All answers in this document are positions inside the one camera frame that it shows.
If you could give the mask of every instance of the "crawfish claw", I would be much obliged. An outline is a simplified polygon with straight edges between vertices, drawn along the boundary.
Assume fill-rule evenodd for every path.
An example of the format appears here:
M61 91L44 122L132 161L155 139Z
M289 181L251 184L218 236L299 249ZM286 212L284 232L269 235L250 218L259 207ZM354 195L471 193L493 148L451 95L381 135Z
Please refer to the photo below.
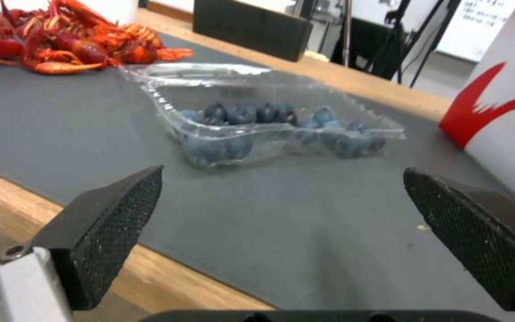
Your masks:
M71 65L68 63L60 63L56 61L46 61L44 63L31 62L25 63L25 66L37 74L43 75L70 75L84 71L90 71L91 69L99 69L104 64L88 64L88 65Z
M194 51L189 48L161 48L156 50L157 58L164 61L176 61L178 59L192 57Z

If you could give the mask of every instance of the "gray tabletop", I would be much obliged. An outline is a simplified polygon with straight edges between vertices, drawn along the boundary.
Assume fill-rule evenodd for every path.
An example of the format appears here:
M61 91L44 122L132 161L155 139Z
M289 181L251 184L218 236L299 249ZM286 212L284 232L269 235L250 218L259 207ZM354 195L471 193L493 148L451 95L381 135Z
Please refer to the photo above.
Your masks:
M192 61L250 63L192 47ZM113 69L46 77L0 66L0 175L67 204L153 164L164 188L140 242L286 309L503 312L427 230L403 191L409 165L502 190L427 120L368 102L406 127L378 157L286 156L191 167L145 96Z

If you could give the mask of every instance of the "black box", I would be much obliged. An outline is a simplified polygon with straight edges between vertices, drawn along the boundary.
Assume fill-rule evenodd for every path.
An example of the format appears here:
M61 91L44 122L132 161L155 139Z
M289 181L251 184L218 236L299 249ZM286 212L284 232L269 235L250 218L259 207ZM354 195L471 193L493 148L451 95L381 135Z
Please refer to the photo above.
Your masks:
M302 18L235 0L196 0L194 32L242 47L298 61L312 25Z

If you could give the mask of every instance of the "clear plastic container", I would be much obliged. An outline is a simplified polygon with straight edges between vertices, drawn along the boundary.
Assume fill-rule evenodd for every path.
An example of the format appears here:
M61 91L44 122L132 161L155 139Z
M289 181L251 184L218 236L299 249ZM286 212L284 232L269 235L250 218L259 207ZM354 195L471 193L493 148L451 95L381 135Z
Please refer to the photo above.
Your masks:
M397 122L308 77L231 64L132 65L121 71L125 79L142 84L160 121L188 159L200 167L284 152L377 155L392 141L405 138ZM239 116L240 111L255 115L270 104L267 110L277 110L278 117L274 123L243 125L204 118L208 106L217 103L230 116ZM297 122L281 123L286 121L281 115L296 117Z

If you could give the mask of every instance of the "wooden table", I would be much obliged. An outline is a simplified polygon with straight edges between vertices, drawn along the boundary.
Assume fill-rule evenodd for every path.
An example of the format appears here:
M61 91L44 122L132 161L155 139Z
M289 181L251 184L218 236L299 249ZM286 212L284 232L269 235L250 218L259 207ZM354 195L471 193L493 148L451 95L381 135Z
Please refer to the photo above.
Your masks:
M188 22L141 9L137 21L186 41L212 47L280 71L313 77L346 92L439 120L450 102L339 65L303 57L298 63L194 34ZM0 177L0 232L29 240L61 206ZM149 312L168 309L272 309L271 306L137 245L114 280L112 291Z

